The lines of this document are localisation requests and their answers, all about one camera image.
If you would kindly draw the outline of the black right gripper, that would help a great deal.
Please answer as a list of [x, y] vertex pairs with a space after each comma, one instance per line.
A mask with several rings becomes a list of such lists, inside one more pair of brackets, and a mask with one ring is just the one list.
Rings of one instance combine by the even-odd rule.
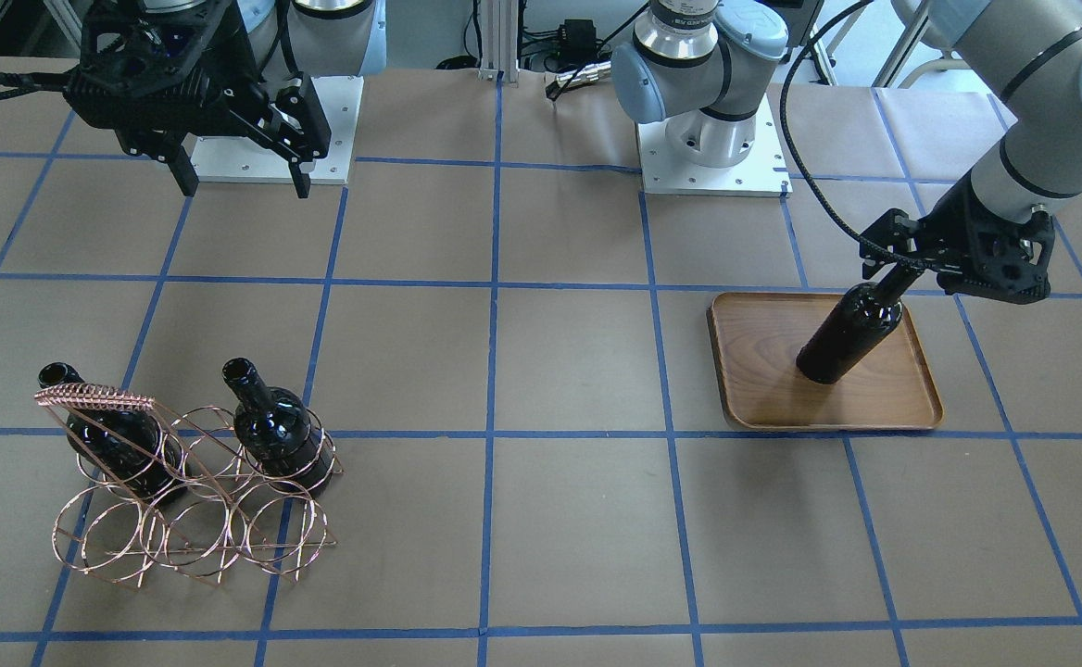
[[304, 73], [263, 79], [235, 1], [95, 1], [81, 58], [63, 96], [84, 122], [117, 133], [123, 151], [161, 159], [184, 197], [199, 184], [186, 135], [247, 138], [286, 160], [309, 199], [304, 160], [328, 153], [330, 130]]

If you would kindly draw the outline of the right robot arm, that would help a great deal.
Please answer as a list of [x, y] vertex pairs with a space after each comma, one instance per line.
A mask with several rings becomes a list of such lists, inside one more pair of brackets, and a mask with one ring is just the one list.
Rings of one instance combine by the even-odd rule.
[[[362, 81], [387, 65], [382, 1], [96, 1], [62, 94], [130, 156], [200, 182], [345, 184]], [[617, 100], [667, 164], [727, 172], [757, 118], [786, 22], [753, 1], [648, 1], [613, 47]]]

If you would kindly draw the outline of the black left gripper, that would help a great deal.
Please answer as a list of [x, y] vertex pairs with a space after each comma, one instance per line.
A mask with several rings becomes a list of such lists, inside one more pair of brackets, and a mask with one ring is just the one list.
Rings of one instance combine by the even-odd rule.
[[937, 274], [944, 291], [1026, 305], [1048, 298], [1050, 258], [1056, 245], [1054, 217], [1030, 208], [1027, 219], [1011, 222], [995, 215], [977, 197], [969, 176], [961, 176], [932, 208], [911, 220], [889, 208], [862, 232], [863, 278], [894, 263], [872, 288], [878, 301], [900, 301], [924, 270], [900, 262], [924, 263]]

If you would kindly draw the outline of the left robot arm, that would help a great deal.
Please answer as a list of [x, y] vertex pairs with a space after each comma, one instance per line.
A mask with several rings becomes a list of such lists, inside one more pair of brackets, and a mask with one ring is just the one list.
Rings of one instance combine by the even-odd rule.
[[948, 295], [1031, 304], [1051, 291], [1056, 215], [1082, 195], [1082, 3], [931, 1], [927, 21], [1015, 117], [918, 222], [892, 210], [866, 236], [909, 233]]

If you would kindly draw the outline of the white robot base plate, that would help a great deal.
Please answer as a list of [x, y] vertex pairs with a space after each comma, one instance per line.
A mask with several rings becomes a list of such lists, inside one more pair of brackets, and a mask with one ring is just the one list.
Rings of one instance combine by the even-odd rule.
[[781, 135], [767, 99], [761, 99], [753, 117], [737, 122], [694, 110], [638, 125], [635, 134], [643, 186], [648, 194], [792, 194]]

